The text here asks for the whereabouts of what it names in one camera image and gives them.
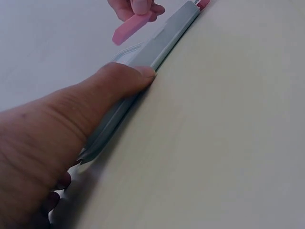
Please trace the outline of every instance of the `skin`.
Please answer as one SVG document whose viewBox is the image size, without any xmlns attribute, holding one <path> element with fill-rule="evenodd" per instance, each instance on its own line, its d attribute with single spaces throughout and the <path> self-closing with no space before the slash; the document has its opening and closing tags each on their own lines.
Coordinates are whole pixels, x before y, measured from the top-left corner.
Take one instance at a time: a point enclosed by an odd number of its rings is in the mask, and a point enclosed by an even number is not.
<svg viewBox="0 0 305 229">
<path fill-rule="evenodd" d="M 152 11 L 150 22 L 157 20 L 157 17 L 164 14 L 165 8 L 154 2 L 154 0 L 142 0 L 145 3 L 140 3 L 137 0 L 108 0 L 108 3 L 113 8 L 118 18 L 126 21 L 134 14 L 146 14 L 149 10 Z"/>
<path fill-rule="evenodd" d="M 108 109 L 149 86 L 150 67 L 110 63 L 87 80 L 0 113 L 0 228 L 48 228 L 54 189 L 71 182 L 88 136 Z"/>
</svg>

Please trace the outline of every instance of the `fingertip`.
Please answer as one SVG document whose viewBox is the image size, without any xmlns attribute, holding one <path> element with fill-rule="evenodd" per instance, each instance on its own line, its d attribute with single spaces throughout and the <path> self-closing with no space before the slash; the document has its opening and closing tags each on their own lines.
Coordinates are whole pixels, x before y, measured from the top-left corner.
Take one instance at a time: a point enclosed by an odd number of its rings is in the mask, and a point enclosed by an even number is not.
<svg viewBox="0 0 305 229">
<path fill-rule="evenodd" d="M 140 72 L 144 78 L 154 78 L 156 76 L 156 71 L 152 67 L 137 66 L 135 69 Z"/>
<path fill-rule="evenodd" d="M 158 18 L 157 14 L 153 12 L 151 18 L 149 18 L 149 22 L 154 22 L 157 20 L 157 18 Z"/>
<path fill-rule="evenodd" d="M 146 14 L 152 5 L 152 0 L 132 0 L 131 6 L 135 14 L 144 15 Z"/>
</svg>

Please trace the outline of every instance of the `pink object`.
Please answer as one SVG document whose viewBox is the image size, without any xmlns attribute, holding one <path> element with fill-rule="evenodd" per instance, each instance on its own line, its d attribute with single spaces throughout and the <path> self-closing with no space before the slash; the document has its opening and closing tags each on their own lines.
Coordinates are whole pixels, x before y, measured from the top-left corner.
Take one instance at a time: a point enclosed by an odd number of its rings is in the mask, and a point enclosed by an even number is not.
<svg viewBox="0 0 305 229">
<path fill-rule="evenodd" d="M 200 8 L 200 11 L 202 11 L 206 5 L 210 2 L 210 0 L 201 0 L 197 3 L 197 6 Z"/>
<path fill-rule="evenodd" d="M 149 18 L 151 18 L 151 16 L 151 11 L 149 11 L 145 15 L 133 15 L 115 30 L 112 41 L 116 45 L 123 44 L 123 42 L 125 42 L 135 32 L 142 28 L 149 21 Z"/>
</svg>

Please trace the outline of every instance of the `eraser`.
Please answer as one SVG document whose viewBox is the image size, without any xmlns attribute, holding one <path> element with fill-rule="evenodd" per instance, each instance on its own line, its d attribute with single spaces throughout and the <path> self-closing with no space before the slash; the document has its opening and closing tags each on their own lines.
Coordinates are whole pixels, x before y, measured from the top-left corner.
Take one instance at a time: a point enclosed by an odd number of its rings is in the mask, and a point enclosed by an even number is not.
<svg viewBox="0 0 305 229">
<path fill-rule="evenodd" d="M 134 33 L 136 33 L 140 28 L 142 28 L 149 21 L 151 16 L 151 11 L 149 11 L 145 15 L 133 15 L 115 30 L 112 41 L 116 45 L 121 45 Z"/>
<path fill-rule="evenodd" d="M 210 2 L 210 0 L 201 0 L 197 3 L 197 6 L 200 8 L 200 11 L 202 11 L 207 4 Z"/>
</svg>

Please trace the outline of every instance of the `fingernail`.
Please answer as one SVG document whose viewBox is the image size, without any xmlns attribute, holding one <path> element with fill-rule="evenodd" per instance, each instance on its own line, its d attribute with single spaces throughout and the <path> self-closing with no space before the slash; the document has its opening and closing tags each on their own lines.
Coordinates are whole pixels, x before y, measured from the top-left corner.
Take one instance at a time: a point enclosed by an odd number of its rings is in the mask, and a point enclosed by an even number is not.
<svg viewBox="0 0 305 229">
<path fill-rule="evenodd" d="M 148 12 L 147 0 L 133 0 L 132 10 L 135 14 L 146 14 Z"/>
<path fill-rule="evenodd" d="M 151 67 L 141 66 L 135 67 L 135 69 L 139 71 L 143 77 L 151 78 L 156 76 L 156 71 Z"/>
</svg>

